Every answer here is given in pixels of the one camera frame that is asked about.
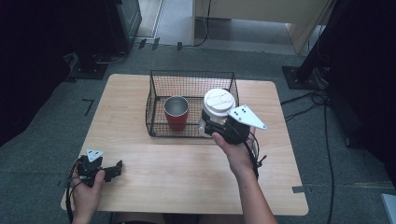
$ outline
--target metal cup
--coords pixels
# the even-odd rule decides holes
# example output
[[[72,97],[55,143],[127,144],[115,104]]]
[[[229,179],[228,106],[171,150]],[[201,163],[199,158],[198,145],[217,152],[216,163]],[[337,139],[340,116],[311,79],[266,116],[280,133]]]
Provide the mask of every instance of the metal cup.
[[[189,115],[189,102],[182,96],[171,96],[163,105],[169,128],[181,132],[186,128]]]

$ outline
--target cable on floor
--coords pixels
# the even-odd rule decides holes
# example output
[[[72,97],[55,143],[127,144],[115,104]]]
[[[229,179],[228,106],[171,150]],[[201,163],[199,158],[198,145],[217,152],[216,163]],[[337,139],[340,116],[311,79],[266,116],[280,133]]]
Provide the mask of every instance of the cable on floor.
[[[281,105],[285,105],[291,102],[298,101],[300,99],[303,99],[307,96],[311,96],[311,100],[313,102],[313,105],[311,105],[308,109],[300,111],[298,113],[289,115],[285,117],[286,122],[289,120],[295,118],[298,115],[304,114],[308,112],[309,110],[324,105],[324,131],[325,131],[325,141],[326,141],[326,151],[327,151],[327,158],[329,161],[329,169],[330,169],[330,175],[331,175],[331,198],[330,198],[330,204],[329,204],[329,215],[327,218],[327,223],[330,224],[332,222],[332,209],[333,209],[333,204],[334,204],[334,192],[335,192],[335,185],[334,185],[334,171],[332,168],[332,157],[330,155],[330,147],[329,147],[329,135],[328,135],[328,121],[327,121],[327,105],[329,104],[329,97],[326,95],[319,94],[321,91],[313,91],[309,92],[307,94],[304,94],[302,96],[298,96],[295,98],[292,98],[290,100],[284,101],[281,103]]]
[[[204,44],[206,42],[207,37],[209,36],[209,15],[210,15],[210,5],[211,5],[211,3],[212,3],[212,0],[209,0],[209,6],[207,7],[207,16],[206,16],[206,26],[205,26],[206,27],[206,35],[205,35],[205,38],[200,44],[194,45],[194,47],[200,47],[202,44]]]
[[[122,57],[121,57],[120,59],[116,60],[116,61],[112,61],[112,62],[95,62],[95,63],[98,63],[98,64],[113,64],[113,63],[119,63],[120,61],[122,61],[122,60],[125,58],[125,56],[126,56],[126,53],[123,52],[123,53],[122,53]]]

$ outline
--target wire basket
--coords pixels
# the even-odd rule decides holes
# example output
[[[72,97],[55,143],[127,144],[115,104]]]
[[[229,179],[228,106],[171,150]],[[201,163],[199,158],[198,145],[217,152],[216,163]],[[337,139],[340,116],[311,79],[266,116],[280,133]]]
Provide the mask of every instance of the wire basket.
[[[229,91],[235,105],[239,106],[233,72],[151,71],[146,106],[148,134],[155,137],[202,137],[198,132],[199,120],[205,94],[212,89]],[[186,128],[180,132],[169,128],[163,109],[166,99],[176,95],[189,102]]]

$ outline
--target black cable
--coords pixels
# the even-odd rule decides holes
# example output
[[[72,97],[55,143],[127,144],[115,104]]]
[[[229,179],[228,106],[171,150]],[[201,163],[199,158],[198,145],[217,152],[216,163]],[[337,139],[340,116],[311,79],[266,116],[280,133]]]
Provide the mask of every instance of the black cable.
[[[262,159],[261,159],[260,161],[257,162],[257,166],[258,166],[258,167],[262,167],[262,161],[265,160],[265,158],[267,158],[267,155],[264,155],[264,156],[262,157]]]
[[[116,60],[116,61],[112,61],[112,62],[95,62],[95,63],[98,63],[98,64],[113,64],[113,63],[119,63],[120,61],[122,61],[122,60],[125,58],[125,56],[126,56],[126,53],[124,52],[124,53],[122,54],[122,57],[121,57],[120,59]]]
[[[254,135],[254,133],[250,132],[250,134],[253,136],[253,139],[254,139],[254,140],[252,140],[253,145],[254,145],[254,143],[257,144],[257,155],[255,156],[255,160],[257,161],[259,159],[259,154],[260,154],[259,141],[257,140],[256,135]]]
[[[326,100],[326,103],[324,105],[324,134],[326,138],[326,148],[327,148],[327,158],[329,160],[329,166],[330,166],[330,174],[332,178],[332,195],[330,198],[330,208],[329,208],[329,216],[327,218],[327,223],[330,224],[332,222],[332,205],[334,203],[334,171],[332,170],[332,158],[330,156],[330,149],[329,149],[329,135],[327,131],[327,102],[329,100]]]
[[[290,99],[288,101],[285,101],[285,102],[283,102],[281,104],[284,105],[284,104],[287,104],[287,103],[290,103],[290,102],[294,102],[296,100],[304,98],[307,95],[311,95],[311,100],[312,100],[312,102],[314,104],[310,108],[306,109],[305,111],[301,111],[301,112],[298,112],[298,113],[296,113],[294,115],[287,116],[286,118],[291,117],[291,116],[292,117],[290,119],[286,120],[286,122],[291,120],[291,119],[293,119],[297,115],[300,115],[300,114],[303,114],[303,113],[307,112],[308,110],[310,110],[312,108],[324,105],[324,132],[325,132],[327,158],[329,160],[329,167],[330,167],[330,174],[331,174],[331,188],[332,188],[331,189],[330,205],[329,205],[330,206],[329,207],[329,216],[328,216],[328,219],[327,219],[327,223],[330,224],[332,222],[332,208],[333,208],[333,204],[334,204],[335,185],[334,185],[334,171],[332,169],[332,157],[330,155],[329,135],[328,135],[328,125],[327,125],[327,105],[329,103],[329,98],[328,97],[325,98],[324,95],[319,95],[317,91],[314,91],[314,92],[310,92],[308,94],[305,94],[303,96],[292,98],[292,99]],[[315,97],[316,96],[319,96],[322,101],[320,101],[320,102],[315,101]]]
[[[207,16],[206,16],[206,36],[204,38],[204,40],[198,44],[198,45],[194,45],[194,47],[200,47],[202,44],[205,43],[205,41],[207,40],[207,37],[209,36],[209,15],[210,15],[210,5],[212,3],[212,0],[209,0],[209,6],[207,7]]]
[[[79,181],[79,183],[76,184],[76,185],[72,188],[72,190],[70,191],[70,195],[69,195],[70,198],[72,197],[72,194],[73,194],[74,189],[75,189],[78,185],[80,185],[81,183],[82,183],[82,181]]]
[[[69,216],[70,223],[73,223],[73,211],[72,211],[72,204],[71,204],[71,201],[70,201],[70,197],[71,197],[70,185],[71,185],[71,182],[73,180],[73,173],[74,173],[74,171],[75,171],[75,169],[76,169],[76,167],[78,165],[78,162],[79,162],[79,159],[77,159],[75,161],[75,163],[73,164],[72,169],[69,172],[69,176],[67,178],[67,185],[66,185],[66,200],[65,200],[65,203],[66,203],[66,210],[67,210],[67,215]]]
[[[302,114],[308,112],[309,110],[311,110],[311,109],[313,109],[313,108],[316,108],[316,107],[318,107],[318,106],[319,106],[319,105],[313,104],[313,105],[311,105],[309,108],[307,108],[306,110],[297,112],[297,113],[292,114],[292,115],[288,115],[288,116],[285,117],[285,122],[289,122],[291,119],[294,119],[295,117],[297,117],[297,116],[299,116],[299,115],[302,115]]]
[[[239,139],[242,140],[242,143],[245,145],[248,155],[250,157],[250,161],[253,165],[253,172],[256,175],[256,178],[259,179],[259,168],[257,167],[257,160],[255,159],[253,152],[251,150],[251,148],[248,146],[247,141],[243,140],[243,137],[241,136],[241,134],[235,129],[235,127],[233,127],[232,125],[228,125],[228,127],[230,127],[234,133],[236,133],[239,136]]]
[[[312,104],[309,108],[307,108],[306,110],[303,110],[303,111],[297,112],[297,113],[295,113],[295,114],[291,114],[291,115],[286,116],[286,117],[285,117],[285,121],[288,122],[288,121],[290,121],[291,119],[294,119],[295,117],[297,117],[297,116],[299,116],[299,115],[302,115],[302,114],[308,112],[309,110],[311,110],[311,109],[313,109],[313,108],[316,108],[316,107],[318,107],[318,106],[320,106],[320,105],[325,105],[325,104],[326,104],[325,96],[324,96],[324,95],[321,95],[321,94],[318,94],[318,92],[320,92],[320,91],[309,92],[309,93],[304,94],[304,95],[302,95],[302,96],[298,96],[298,97],[295,97],[295,98],[292,98],[292,99],[290,99],[290,100],[287,100],[287,101],[282,102],[281,105],[285,105],[285,104],[287,104],[287,103],[291,103],[291,102],[300,100],[300,99],[302,99],[302,98],[304,98],[304,97],[306,97],[306,96],[311,96],[311,101],[313,102],[313,104]],[[319,98],[320,98],[320,101],[319,101],[319,102],[315,100],[316,97],[319,97]]]

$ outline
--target cup lid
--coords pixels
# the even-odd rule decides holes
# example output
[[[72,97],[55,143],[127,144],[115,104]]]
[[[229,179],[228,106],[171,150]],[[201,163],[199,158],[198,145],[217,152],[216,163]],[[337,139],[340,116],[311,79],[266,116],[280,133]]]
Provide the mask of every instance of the cup lid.
[[[204,111],[211,118],[223,119],[235,108],[233,95],[224,89],[212,89],[204,97]]]

